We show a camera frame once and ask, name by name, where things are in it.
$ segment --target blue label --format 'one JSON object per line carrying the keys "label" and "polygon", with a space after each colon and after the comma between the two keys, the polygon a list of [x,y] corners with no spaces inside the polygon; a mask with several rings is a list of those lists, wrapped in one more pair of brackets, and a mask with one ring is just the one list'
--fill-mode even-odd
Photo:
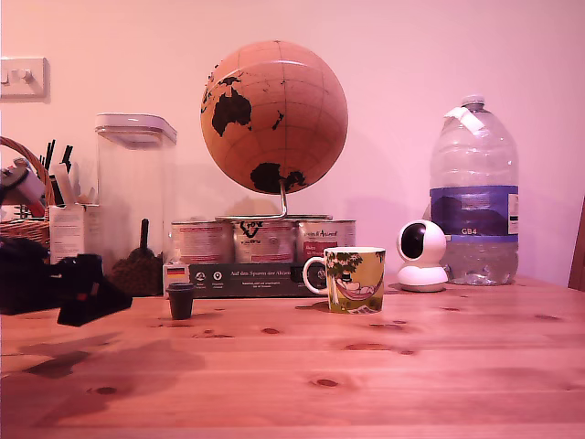
{"label": "blue label", "polygon": [[518,186],[431,189],[431,220],[456,242],[518,242]]}

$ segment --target wall switch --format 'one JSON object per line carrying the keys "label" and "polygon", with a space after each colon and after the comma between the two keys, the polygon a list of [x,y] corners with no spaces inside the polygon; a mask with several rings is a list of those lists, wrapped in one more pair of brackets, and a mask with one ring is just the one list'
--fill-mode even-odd
{"label": "wall switch", "polygon": [[44,58],[0,59],[0,98],[45,97]]}

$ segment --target white camera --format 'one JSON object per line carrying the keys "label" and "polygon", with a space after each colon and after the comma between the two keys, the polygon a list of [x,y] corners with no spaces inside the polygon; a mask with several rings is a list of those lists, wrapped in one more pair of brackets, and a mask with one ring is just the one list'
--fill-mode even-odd
{"label": "white camera", "polygon": [[439,261],[447,241],[439,226],[425,219],[411,221],[400,229],[396,246],[404,261],[398,273],[403,290],[430,293],[444,289],[447,273]]}

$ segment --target cork globe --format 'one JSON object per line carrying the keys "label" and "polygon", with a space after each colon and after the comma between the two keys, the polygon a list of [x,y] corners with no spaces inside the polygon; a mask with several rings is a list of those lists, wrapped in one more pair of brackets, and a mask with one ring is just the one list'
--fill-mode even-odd
{"label": "cork globe", "polygon": [[248,189],[312,185],[341,154],[347,103],[333,71],[284,41],[251,44],[219,63],[205,88],[201,127],[221,170]]}

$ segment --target basket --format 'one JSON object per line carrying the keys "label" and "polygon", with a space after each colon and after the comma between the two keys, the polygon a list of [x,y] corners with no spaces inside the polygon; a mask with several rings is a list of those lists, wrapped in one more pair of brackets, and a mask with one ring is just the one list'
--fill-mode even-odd
{"label": "basket", "polygon": [[[55,204],[55,193],[48,176],[48,172],[41,165],[38,158],[35,157],[28,149],[19,142],[15,142],[7,137],[0,136],[0,145],[8,146],[22,155],[38,172],[40,181],[45,185],[45,201],[47,207]],[[0,235],[9,237],[27,238],[36,241],[46,248],[49,246],[48,235],[48,208],[43,219],[13,219],[11,221],[0,222]]]}

